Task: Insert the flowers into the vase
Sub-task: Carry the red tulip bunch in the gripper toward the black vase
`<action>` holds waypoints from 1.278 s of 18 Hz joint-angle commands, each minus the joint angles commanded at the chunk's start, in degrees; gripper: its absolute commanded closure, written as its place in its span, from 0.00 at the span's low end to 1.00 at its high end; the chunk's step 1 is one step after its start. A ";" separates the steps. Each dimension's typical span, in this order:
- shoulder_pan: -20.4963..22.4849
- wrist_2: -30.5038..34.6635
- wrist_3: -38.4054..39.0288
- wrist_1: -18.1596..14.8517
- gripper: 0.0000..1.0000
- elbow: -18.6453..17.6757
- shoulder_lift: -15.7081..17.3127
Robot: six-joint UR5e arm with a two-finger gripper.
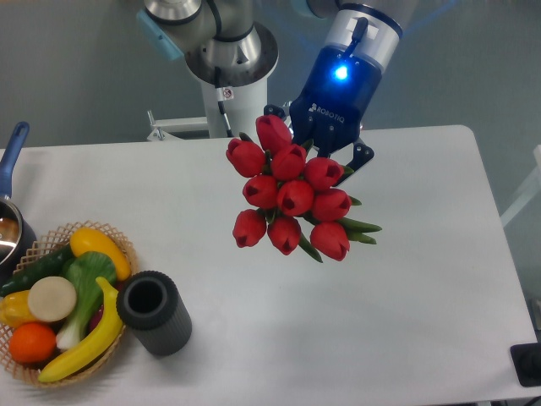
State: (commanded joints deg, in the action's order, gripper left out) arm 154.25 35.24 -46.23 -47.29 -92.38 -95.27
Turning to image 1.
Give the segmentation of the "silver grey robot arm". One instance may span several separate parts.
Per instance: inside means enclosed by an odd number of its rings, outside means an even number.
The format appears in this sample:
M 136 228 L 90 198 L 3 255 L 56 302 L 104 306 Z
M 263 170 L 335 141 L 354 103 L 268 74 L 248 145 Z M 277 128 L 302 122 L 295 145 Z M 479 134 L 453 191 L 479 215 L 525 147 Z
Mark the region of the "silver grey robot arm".
M 152 123 L 155 132 L 206 129 L 212 138 L 254 130 L 256 118 L 283 119 L 295 143 L 311 142 L 328 157 L 351 146 L 350 171 L 374 157 L 361 121 L 402 38 L 414 1 L 297 1 L 296 10 L 332 19 L 299 96 L 267 101 L 267 80 L 279 57 L 273 34 L 255 21 L 250 1 L 147 1 L 137 20 L 169 59 L 183 58 L 199 81 L 203 118 Z

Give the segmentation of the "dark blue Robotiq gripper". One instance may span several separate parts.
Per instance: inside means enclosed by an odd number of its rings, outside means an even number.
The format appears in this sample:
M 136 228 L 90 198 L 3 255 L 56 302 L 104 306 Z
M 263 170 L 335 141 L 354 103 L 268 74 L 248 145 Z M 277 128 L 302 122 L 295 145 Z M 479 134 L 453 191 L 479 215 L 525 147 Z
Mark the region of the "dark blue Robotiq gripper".
M 374 158 L 374 150 L 356 139 L 381 77 L 371 62 L 324 47 L 299 97 L 292 104 L 267 104 L 264 115 L 277 116 L 285 125 L 292 123 L 293 142 L 301 145 L 312 140 L 322 156 L 352 144 L 352 159 L 342 165 L 337 187 Z

